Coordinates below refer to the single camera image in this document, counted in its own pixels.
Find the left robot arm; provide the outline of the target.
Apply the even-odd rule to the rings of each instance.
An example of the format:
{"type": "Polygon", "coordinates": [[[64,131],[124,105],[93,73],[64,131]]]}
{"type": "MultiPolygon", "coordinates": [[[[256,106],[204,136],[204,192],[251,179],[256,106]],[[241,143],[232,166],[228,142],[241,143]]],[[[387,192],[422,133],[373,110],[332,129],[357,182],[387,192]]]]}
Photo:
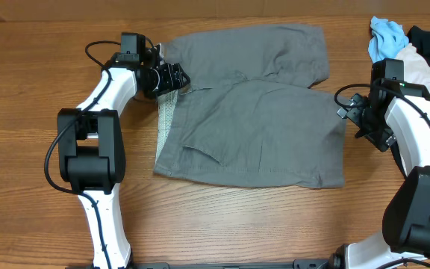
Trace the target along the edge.
{"type": "Polygon", "coordinates": [[[101,79],[77,108],[57,115],[57,136],[44,164],[58,151],[60,176],[70,184],[53,188],[76,195],[84,207],[93,242],[91,268],[133,268],[131,245],[125,235],[119,190],[126,158],[120,115],[142,93],[147,99],[186,87],[190,77],[180,64],[168,64],[162,47],[146,36],[123,33],[119,52],[100,63],[101,79]]]}

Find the grey shorts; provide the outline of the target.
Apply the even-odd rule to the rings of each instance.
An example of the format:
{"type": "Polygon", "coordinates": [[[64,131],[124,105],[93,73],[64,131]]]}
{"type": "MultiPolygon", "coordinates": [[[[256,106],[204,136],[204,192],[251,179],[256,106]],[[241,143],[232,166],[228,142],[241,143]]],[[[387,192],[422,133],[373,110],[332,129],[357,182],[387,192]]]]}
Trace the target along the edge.
{"type": "Polygon", "coordinates": [[[314,89],[329,76],[320,27],[208,31],[164,48],[190,84],[161,98],[174,110],[156,173],[245,188],[344,185],[346,122],[314,89]]]}

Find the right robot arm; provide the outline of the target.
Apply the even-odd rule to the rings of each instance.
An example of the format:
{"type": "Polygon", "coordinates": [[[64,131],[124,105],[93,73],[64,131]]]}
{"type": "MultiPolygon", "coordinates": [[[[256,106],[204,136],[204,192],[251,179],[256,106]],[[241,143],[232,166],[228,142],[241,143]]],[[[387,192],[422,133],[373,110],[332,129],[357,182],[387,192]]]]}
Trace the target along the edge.
{"type": "Polygon", "coordinates": [[[405,181],[387,206],[380,232],[344,244],[325,268],[430,267],[430,93],[404,80],[404,63],[385,58],[371,69],[368,96],[353,95],[337,112],[379,151],[393,150],[405,181]]]}

